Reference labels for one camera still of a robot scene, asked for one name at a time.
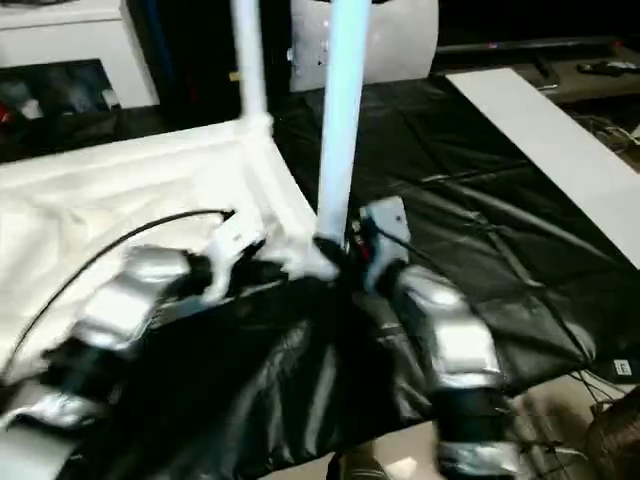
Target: floor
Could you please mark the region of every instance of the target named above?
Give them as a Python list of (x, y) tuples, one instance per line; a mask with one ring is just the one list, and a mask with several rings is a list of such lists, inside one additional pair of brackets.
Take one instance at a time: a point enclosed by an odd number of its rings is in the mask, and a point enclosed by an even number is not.
[[(585, 378), (613, 398), (622, 394), (598, 379)], [(599, 398), (604, 394), (594, 391)], [(565, 376), (539, 385), (514, 400), (518, 411), (516, 431), (525, 440), (561, 440), (563, 447), (556, 453), (534, 448), (522, 456), (522, 480), (597, 480), (586, 458), (565, 452), (581, 451), (585, 432), (592, 420), (590, 406), (594, 404), (585, 386), (575, 378)], [(373, 448), (376, 459), (393, 480), (437, 480), (432, 451), (435, 431), (432, 423), (425, 423), (390, 433), (377, 439)], [(273, 473), (268, 480), (324, 480), (330, 456), (299, 467)], [(568, 465), (564, 471), (561, 465)]]

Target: black mat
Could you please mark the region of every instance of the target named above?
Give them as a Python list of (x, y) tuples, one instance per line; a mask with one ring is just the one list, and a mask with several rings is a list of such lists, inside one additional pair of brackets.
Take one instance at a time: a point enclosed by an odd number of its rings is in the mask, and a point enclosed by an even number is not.
[[(321, 110), (311, 92), (275, 116), (312, 205)], [(446, 82), (366, 88), (353, 190), (403, 197), (414, 245), (490, 325), (510, 393), (638, 343), (637, 271)], [(296, 282), (157, 332), (91, 470), (256, 478), (430, 419), (403, 326), (343, 293)]]

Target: black fabric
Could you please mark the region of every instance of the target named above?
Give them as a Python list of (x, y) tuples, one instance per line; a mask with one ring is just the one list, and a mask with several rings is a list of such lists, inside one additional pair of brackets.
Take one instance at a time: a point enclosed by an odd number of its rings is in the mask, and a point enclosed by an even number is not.
[[(310, 92), (274, 127), (312, 205), (321, 118)], [(360, 124), (355, 196), (403, 197), (413, 244), (491, 327), (510, 393), (638, 343), (635, 269), (451, 86), (369, 86)], [(285, 284), (155, 332), (85, 459), (110, 479), (250, 479), (428, 420), (410, 345), (384, 301)]]

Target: white pole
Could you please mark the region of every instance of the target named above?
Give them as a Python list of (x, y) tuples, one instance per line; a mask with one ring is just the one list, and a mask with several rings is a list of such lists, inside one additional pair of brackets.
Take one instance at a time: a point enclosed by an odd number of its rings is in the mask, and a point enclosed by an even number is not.
[(362, 96), (371, 0), (333, 0), (317, 234), (342, 245)]
[(236, 57), (240, 73), (242, 116), (262, 119), (267, 114), (264, 61), (258, 0), (231, 2)]

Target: white fabric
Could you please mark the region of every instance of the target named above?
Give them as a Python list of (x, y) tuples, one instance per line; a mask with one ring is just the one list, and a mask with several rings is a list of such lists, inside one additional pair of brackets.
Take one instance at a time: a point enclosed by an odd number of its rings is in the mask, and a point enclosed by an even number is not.
[[(310, 238), (313, 212), (275, 145), (265, 135), (239, 136), (238, 125), (0, 167), (0, 367), (56, 290), (101, 248), (144, 223), (187, 210), (233, 208), (261, 217), (268, 231)], [(54, 304), (12, 377), (33, 368), (29, 361), (62, 338), (81, 302), (118, 270), (125, 248), (202, 250), (217, 222), (201, 216), (159, 226), (106, 255)]]
[[(293, 91), (325, 85), (331, 4), (292, 0)], [(438, 42), (438, 0), (390, 0), (372, 5), (365, 83), (424, 78)]]

